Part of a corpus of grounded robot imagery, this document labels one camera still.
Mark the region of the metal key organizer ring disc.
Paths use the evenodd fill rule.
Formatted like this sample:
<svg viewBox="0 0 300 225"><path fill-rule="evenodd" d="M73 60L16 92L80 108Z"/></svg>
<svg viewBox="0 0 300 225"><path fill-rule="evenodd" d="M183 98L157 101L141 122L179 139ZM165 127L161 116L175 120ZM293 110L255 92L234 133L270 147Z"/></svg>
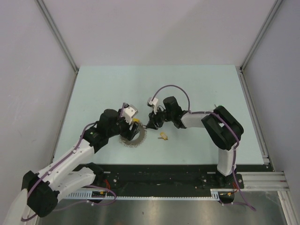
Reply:
<svg viewBox="0 0 300 225"><path fill-rule="evenodd" d="M141 145L146 137L147 137L147 130L141 122L136 122L138 126L138 132L134 135L132 140L128 140L122 136L119 136L119 142L128 148L136 148Z"/></svg>

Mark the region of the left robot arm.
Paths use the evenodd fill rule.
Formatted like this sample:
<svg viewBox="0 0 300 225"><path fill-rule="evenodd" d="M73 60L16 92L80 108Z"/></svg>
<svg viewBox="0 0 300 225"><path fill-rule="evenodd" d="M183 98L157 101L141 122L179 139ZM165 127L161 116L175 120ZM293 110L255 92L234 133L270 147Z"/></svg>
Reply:
<svg viewBox="0 0 300 225"><path fill-rule="evenodd" d="M22 189L28 191L27 206L34 215L41 218L49 215L64 195L78 188L101 186L104 178L99 169L85 167L83 174L72 177L68 174L107 145L111 137L120 135L131 141L139 132L139 124L134 121L137 114L138 110L128 104L118 111L104 110L99 120L84 127L79 140L63 156L38 172L24 174Z"/></svg>

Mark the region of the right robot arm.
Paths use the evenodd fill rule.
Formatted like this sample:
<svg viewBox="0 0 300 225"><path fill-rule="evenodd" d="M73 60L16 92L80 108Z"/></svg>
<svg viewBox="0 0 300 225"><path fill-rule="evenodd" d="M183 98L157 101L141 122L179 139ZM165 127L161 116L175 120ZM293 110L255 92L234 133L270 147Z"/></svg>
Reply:
<svg viewBox="0 0 300 225"><path fill-rule="evenodd" d="M149 98L147 106L152 108L146 128L159 129L165 122L172 122L177 129L204 128L218 147L218 164L215 183L221 188L236 181L236 151L244 133L242 125L223 107L213 111L190 112L182 110L174 96L163 100L164 109L159 108L157 98Z"/></svg>

